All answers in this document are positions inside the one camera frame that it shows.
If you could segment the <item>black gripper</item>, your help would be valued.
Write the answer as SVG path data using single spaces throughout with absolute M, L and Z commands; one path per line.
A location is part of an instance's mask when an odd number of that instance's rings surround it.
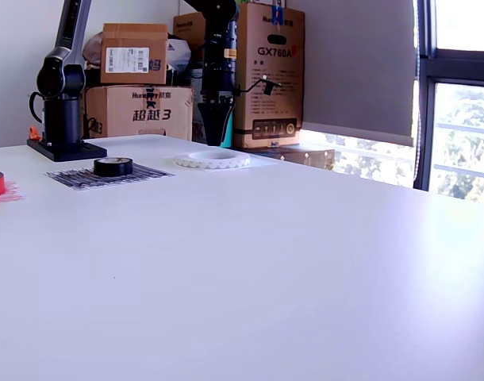
M 220 146 L 225 139 L 229 118 L 235 104 L 236 62 L 204 62 L 202 66 L 202 116 L 209 146 Z

